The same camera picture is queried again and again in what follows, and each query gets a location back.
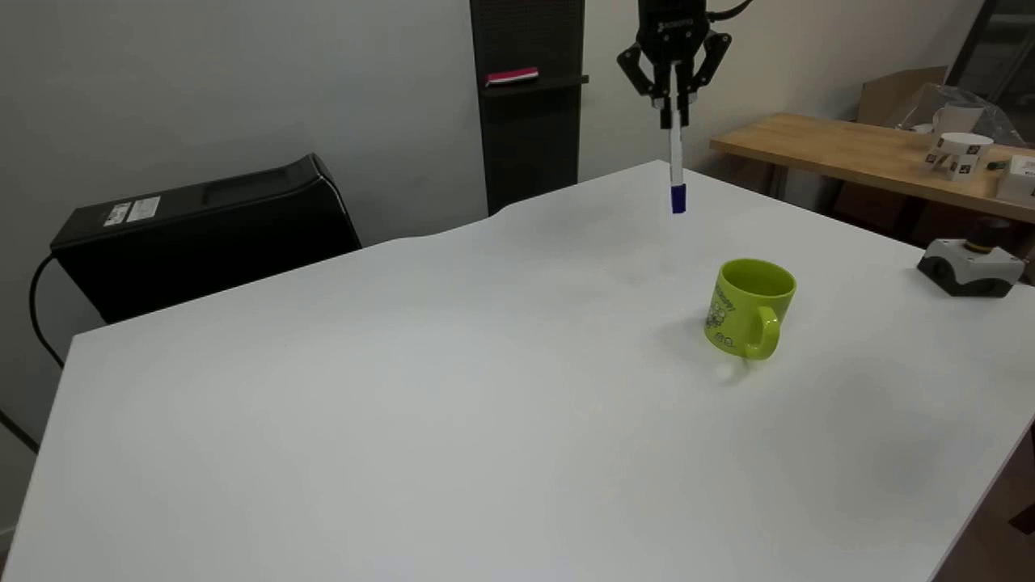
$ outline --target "mug handle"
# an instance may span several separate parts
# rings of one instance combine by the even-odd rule
[[[758,308],[758,316],[760,316],[760,338],[758,341],[748,341],[743,356],[748,357],[770,357],[776,351],[776,341],[780,341],[780,316],[773,308]]]

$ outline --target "white table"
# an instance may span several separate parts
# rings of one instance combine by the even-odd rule
[[[7,582],[910,582],[1035,415],[1035,294],[665,164],[74,338]],[[724,259],[776,357],[703,338]]]

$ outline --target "black device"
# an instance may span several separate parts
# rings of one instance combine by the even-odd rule
[[[617,63],[637,94],[663,102],[663,130],[673,130],[673,105],[679,105],[679,127],[690,121],[690,101],[712,84],[732,48],[732,34],[716,33],[712,23],[734,18],[748,6],[750,0],[710,12],[710,0],[642,0],[637,42],[617,53]],[[642,53],[655,63],[655,77],[642,72]]]
[[[316,156],[74,209],[51,254],[106,323],[359,247]]]
[[[948,84],[1003,105],[1026,142],[1035,142],[1035,3],[984,0]]]

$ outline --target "black cabinet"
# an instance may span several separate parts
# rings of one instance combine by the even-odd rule
[[[578,182],[581,0],[473,0],[490,209]],[[535,81],[490,84],[499,72]]]

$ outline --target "green mug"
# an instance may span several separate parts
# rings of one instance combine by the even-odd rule
[[[722,266],[706,335],[732,356],[770,357],[780,341],[780,323],[797,298],[797,278],[760,259]]]

